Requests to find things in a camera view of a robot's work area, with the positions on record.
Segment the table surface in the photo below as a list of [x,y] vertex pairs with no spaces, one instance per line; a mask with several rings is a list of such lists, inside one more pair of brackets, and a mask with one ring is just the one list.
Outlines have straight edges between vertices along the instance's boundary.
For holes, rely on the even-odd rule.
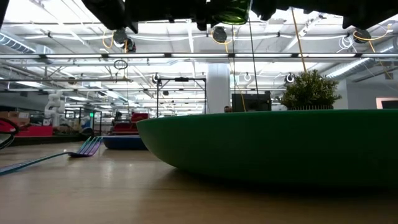
[[[9,147],[0,166],[81,143]],[[0,223],[398,223],[398,193],[255,187],[179,171],[149,151],[102,147],[1,176]]]

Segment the person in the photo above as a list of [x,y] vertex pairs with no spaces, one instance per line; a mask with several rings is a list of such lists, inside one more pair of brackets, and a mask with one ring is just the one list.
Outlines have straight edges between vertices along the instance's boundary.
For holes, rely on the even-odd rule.
[[230,106],[225,106],[225,107],[224,107],[224,113],[232,113],[232,107],[230,107]]

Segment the potted plant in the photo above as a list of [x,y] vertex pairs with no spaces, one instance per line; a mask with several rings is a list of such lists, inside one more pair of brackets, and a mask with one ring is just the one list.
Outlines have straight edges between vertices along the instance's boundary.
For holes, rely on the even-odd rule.
[[292,83],[286,83],[286,92],[280,103],[288,110],[333,109],[341,95],[335,95],[338,81],[321,76],[317,70],[300,73]]

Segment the white robot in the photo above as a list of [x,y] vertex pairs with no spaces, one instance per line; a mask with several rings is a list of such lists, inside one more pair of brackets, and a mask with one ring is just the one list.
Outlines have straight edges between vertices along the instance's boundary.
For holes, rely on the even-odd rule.
[[44,108],[45,119],[44,126],[59,126],[60,114],[65,112],[65,102],[61,101],[62,91],[57,90],[55,93],[49,94],[49,103]]

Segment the green bowl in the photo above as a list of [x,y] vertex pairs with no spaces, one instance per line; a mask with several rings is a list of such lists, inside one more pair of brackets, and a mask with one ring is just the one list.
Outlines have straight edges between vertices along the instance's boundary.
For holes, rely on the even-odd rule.
[[273,184],[398,186],[398,110],[204,114],[137,127],[155,156],[190,172]]

